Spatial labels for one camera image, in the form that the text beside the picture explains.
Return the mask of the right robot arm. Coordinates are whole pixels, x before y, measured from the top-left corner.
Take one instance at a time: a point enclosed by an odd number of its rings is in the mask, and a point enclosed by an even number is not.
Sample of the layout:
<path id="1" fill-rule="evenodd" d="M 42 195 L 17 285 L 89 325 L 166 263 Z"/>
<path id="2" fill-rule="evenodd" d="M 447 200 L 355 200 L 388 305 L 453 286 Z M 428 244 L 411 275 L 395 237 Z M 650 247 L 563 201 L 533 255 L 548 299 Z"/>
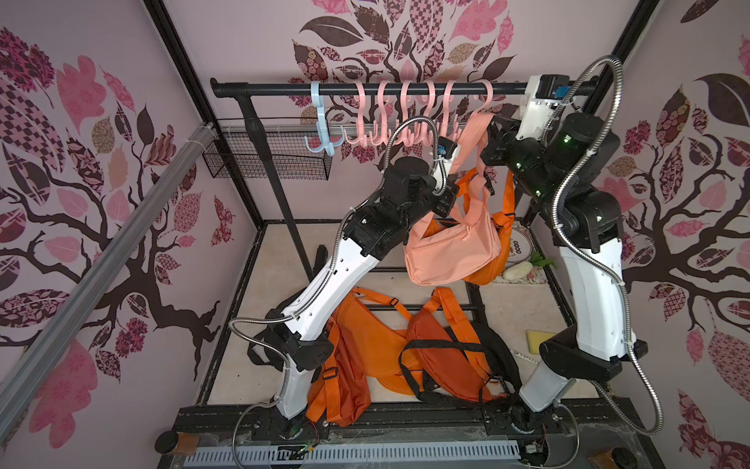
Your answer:
<path id="1" fill-rule="evenodd" d="M 606 118 L 569 113 L 575 95 L 601 66 L 609 68 L 613 97 Z M 521 119 L 494 117 L 480 154 L 487 166 L 505 166 L 531 198 L 560 250 L 572 286 L 575 323 L 544 341 L 541 362 L 521 387 L 527 414 L 545 412 L 576 380 L 590 382 L 610 406 L 605 385 L 632 363 L 654 407 L 654 424 L 644 428 L 623 410 L 616 414 L 637 433 L 658 434 L 664 413 L 639 359 L 646 342 L 632 330 L 628 291 L 622 275 L 623 225 L 614 195 L 593 187 L 620 140 L 613 123 L 622 102 L 623 64 L 615 56 L 595 60 L 569 83 L 565 75 L 541 75 L 527 84 Z"/>

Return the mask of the salmon pink sling bag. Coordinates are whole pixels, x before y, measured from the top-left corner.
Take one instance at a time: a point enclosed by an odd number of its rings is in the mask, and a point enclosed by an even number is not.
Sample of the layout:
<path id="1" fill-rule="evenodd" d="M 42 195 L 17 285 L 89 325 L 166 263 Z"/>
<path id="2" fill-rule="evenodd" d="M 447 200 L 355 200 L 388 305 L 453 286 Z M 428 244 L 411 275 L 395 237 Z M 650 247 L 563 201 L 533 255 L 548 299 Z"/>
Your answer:
<path id="1" fill-rule="evenodd" d="M 477 159 L 475 168 L 458 180 L 457 201 L 449 212 L 456 224 L 441 230 L 429 214 L 411 230 L 404 259 L 416 285 L 449 285 L 461 279 L 487 285 L 505 269 L 508 249 L 503 244 L 510 238 L 513 221 L 494 218 L 490 213 L 491 193 L 482 160 L 492 119 L 490 113 L 473 115 L 459 138 L 459 154 L 450 172 L 454 173 L 472 154 Z"/>

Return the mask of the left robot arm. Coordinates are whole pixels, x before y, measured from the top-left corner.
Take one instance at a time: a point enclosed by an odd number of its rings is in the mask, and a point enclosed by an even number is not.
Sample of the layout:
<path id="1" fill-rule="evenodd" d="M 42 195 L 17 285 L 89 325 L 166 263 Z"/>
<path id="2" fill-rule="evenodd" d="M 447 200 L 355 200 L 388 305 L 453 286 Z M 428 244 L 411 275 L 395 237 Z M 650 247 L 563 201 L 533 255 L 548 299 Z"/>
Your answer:
<path id="1" fill-rule="evenodd" d="M 314 371 L 332 356 L 334 345 L 324 334 L 328 320 L 345 297 L 429 214 L 446 214 L 455 201 L 448 172 L 458 156 L 454 143 L 443 145 L 432 119 L 416 116 L 398 125 L 388 144 L 412 124 L 424 124 L 433 160 L 400 158 L 385 163 L 375 192 L 352 208 L 339 225 L 333 252 L 311 283 L 269 319 L 237 317 L 230 331 L 281 358 L 283 381 L 267 404 L 292 420 L 308 406 Z"/>

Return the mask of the bright orange sling bag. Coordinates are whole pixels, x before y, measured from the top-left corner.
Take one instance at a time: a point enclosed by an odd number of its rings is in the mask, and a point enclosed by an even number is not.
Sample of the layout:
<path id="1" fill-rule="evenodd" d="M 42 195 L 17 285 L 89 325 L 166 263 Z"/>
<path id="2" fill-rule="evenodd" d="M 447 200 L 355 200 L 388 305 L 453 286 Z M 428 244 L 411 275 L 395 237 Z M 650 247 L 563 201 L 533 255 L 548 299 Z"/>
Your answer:
<path id="1" fill-rule="evenodd" d="M 405 248 L 409 275 L 418 285 L 447 285 L 462 279 L 487 285 L 502 274 L 515 221 L 514 177 L 506 178 L 503 210 L 490 214 L 490 190 L 475 168 L 460 175 L 457 201 L 443 226 L 433 213 L 411 231 Z"/>

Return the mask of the black sling bag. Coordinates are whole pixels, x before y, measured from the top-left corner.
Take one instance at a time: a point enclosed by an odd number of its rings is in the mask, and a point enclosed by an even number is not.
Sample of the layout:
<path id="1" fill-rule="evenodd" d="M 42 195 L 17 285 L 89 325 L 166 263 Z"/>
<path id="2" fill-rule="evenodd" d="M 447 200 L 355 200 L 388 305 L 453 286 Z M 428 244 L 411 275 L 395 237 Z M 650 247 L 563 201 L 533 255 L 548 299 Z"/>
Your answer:
<path id="1" fill-rule="evenodd" d="M 486 353 L 491 377 L 510 386 L 510 395 L 516 396 L 523 386 L 519 367 L 513 354 L 501 336 L 492 328 L 480 322 L 471 322 L 472 328 Z"/>

